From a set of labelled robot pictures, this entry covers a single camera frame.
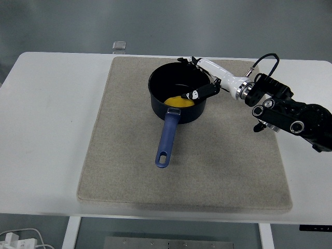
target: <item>white cable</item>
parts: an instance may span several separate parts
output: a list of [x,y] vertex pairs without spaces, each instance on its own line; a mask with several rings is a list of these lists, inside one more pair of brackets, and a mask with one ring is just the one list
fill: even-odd
[[43,241],[42,235],[41,235],[40,232],[39,232],[37,229],[35,229],[35,228],[23,228],[23,229],[17,229],[17,230],[4,231],[4,232],[0,233],[0,236],[3,235],[4,233],[9,233],[9,232],[19,232],[19,231],[27,231],[27,230],[33,230],[33,231],[36,231],[36,232],[39,234],[40,241],[41,241],[41,243],[42,243],[41,246],[44,245],[44,241]]
[[45,248],[45,246],[48,246],[48,247],[50,247],[50,248],[52,248],[52,249],[55,249],[53,246],[48,245],[48,244],[36,245],[35,248],[37,248],[37,247],[41,247],[41,246],[43,246],[44,248]]

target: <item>handle hole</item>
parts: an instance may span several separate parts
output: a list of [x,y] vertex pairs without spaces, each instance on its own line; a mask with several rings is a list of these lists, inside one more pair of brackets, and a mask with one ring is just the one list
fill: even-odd
[[165,163],[166,162],[166,158],[167,158],[167,153],[165,151],[162,151],[160,153],[159,163]]

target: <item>black cable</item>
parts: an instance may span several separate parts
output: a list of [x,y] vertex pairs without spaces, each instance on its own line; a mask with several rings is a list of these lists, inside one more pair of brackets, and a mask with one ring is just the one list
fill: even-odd
[[253,68],[255,68],[255,66],[257,66],[257,64],[258,64],[262,59],[265,59],[265,58],[268,57],[268,56],[273,56],[273,57],[275,57],[275,59],[276,59],[276,63],[275,63],[275,65],[273,66],[273,68],[271,69],[271,71],[270,71],[270,73],[269,73],[269,76],[271,76],[271,75],[273,74],[273,72],[275,71],[275,69],[276,69],[276,67],[278,66],[279,61],[280,61],[280,59],[279,59],[279,57],[278,57],[278,55],[277,55],[276,53],[267,53],[266,55],[262,56],[261,58],[259,58],[259,59],[254,63]]

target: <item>power adapter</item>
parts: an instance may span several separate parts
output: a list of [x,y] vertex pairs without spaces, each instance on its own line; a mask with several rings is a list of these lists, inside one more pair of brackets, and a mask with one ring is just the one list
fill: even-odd
[[34,249],[37,245],[36,239],[19,240],[19,236],[9,232],[5,241],[0,241],[0,249]]

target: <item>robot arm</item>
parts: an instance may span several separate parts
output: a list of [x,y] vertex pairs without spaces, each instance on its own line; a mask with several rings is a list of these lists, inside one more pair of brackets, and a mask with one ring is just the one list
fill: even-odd
[[[255,132],[260,132],[266,127],[277,132],[282,129],[301,136],[318,152],[332,151],[332,114],[320,105],[294,101],[291,89],[271,78],[278,63],[269,75],[258,74],[252,82],[248,76],[254,66],[248,71],[246,77],[235,77],[207,59],[191,57],[178,60],[196,65],[213,79],[212,84],[199,88],[194,93],[183,94],[183,98],[207,98],[219,93],[219,89],[216,90],[216,88],[222,88],[230,92],[235,100],[242,101],[250,107],[254,106],[252,114],[259,122],[254,127]],[[257,105],[265,94],[270,98],[266,99],[262,105]]]

